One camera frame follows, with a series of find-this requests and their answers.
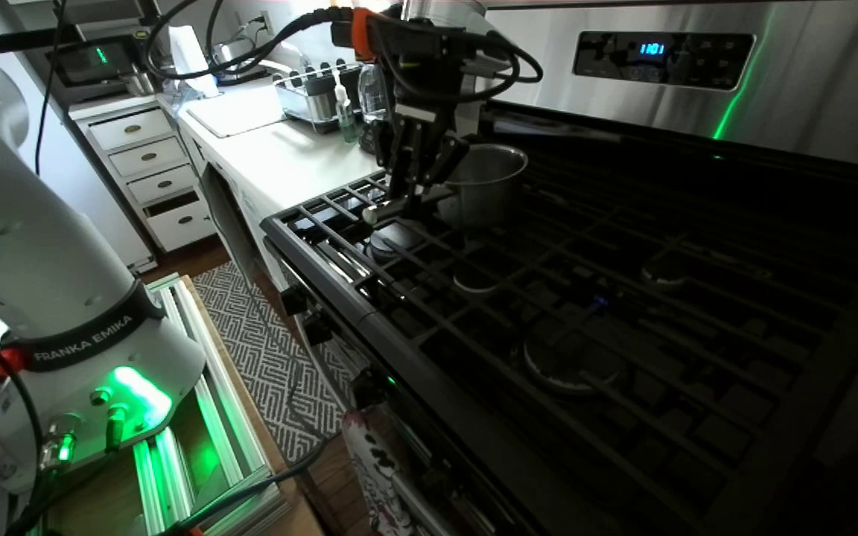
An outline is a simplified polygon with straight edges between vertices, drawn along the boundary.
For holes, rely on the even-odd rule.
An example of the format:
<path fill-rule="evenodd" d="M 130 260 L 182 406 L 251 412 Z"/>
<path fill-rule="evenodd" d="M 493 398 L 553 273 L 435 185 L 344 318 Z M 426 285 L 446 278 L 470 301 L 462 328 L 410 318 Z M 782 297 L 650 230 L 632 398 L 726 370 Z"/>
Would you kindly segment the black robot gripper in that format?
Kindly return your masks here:
<path fill-rule="evenodd" d="M 419 124 L 446 132 L 426 170 L 414 182 L 414 193 L 426 197 L 446 182 L 467 154 L 467 139 L 452 135 L 456 106 L 470 102 L 462 89 L 465 62 L 473 60 L 489 38 L 462 27 L 435 27 L 428 17 L 402 20 L 380 11 L 371 20 L 371 45 L 391 84 L 394 144 L 386 159 L 386 193 L 405 197 L 405 175 Z"/>

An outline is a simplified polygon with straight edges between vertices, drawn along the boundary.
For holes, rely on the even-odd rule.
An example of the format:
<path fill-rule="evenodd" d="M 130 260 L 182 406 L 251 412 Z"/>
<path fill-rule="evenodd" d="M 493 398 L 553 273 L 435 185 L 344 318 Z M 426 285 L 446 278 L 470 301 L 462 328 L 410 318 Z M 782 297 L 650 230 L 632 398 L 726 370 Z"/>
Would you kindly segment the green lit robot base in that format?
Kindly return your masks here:
<path fill-rule="evenodd" d="M 0 391 L 0 536 L 251 536 L 282 495 L 184 278 L 152 318 Z"/>

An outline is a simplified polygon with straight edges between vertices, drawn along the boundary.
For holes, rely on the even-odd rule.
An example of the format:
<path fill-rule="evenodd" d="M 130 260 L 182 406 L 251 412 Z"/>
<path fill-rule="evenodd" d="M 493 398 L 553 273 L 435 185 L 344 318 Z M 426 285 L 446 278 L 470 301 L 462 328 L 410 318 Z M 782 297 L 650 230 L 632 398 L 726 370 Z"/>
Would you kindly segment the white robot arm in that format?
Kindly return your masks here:
<path fill-rule="evenodd" d="M 0 485 L 12 495 L 157 435 L 204 371 L 94 223 L 20 161 L 26 132 L 0 68 Z"/>

